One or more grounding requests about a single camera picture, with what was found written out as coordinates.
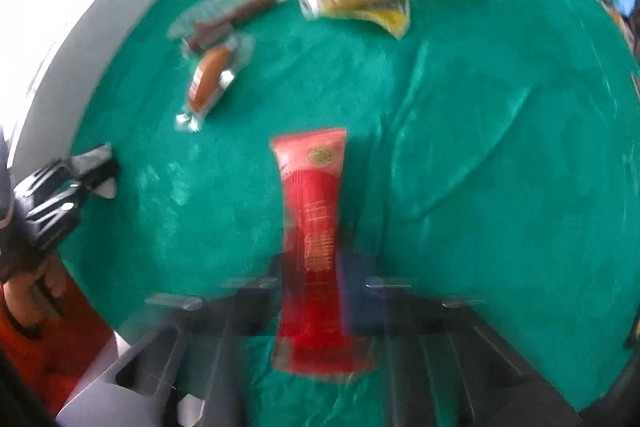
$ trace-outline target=green tablecloth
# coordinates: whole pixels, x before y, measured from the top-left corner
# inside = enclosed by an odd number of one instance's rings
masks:
[[[282,239],[270,137],[344,126],[342,220],[362,251],[425,294],[484,299],[574,407],[610,386],[640,302],[640,120],[635,63],[596,1],[414,0],[396,41],[289,0],[246,27],[254,59],[192,135],[174,115],[195,63],[164,34],[196,1],[158,0],[76,140],[122,163],[118,198],[92,198],[63,250],[113,326],[150,293],[261,273]],[[252,356],[256,425],[380,422],[375,378],[300,382]]]

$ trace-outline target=packaged sausage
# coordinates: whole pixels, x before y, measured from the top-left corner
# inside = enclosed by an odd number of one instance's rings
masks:
[[[169,27],[168,39],[191,39],[201,31],[199,25],[234,19],[244,23],[248,18],[263,12],[274,3],[285,0],[202,0],[183,12]]]
[[[197,132],[202,128],[205,117],[248,64],[253,50],[251,37],[234,34],[205,53],[187,90],[183,110],[175,117],[177,130]]]
[[[229,33],[284,1],[286,0],[246,0],[230,6],[228,12],[213,20],[193,23],[193,34],[184,38],[184,54],[202,53]]]
[[[342,329],[336,241],[345,142],[344,129],[271,141],[287,216],[282,313],[271,361],[281,371],[323,380],[373,365],[369,343]]]

